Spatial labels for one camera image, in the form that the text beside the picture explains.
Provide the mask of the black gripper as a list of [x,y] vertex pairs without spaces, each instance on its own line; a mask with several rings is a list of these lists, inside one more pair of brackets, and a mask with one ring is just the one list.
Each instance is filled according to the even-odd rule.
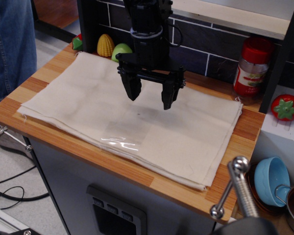
[[127,96],[132,101],[139,96],[142,79],[160,83],[164,110],[170,109],[179,89],[185,86],[184,67],[170,58],[170,43],[162,34],[137,34],[132,39],[134,51],[116,55]]

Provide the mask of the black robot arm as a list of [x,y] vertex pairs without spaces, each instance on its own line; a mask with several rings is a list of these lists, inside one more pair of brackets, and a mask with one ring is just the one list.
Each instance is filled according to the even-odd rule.
[[134,52],[116,55],[127,96],[132,101],[139,96],[142,80],[162,84],[165,110],[171,108],[186,83],[184,67],[170,58],[168,18],[173,13],[172,4],[171,0],[124,1],[131,18]]

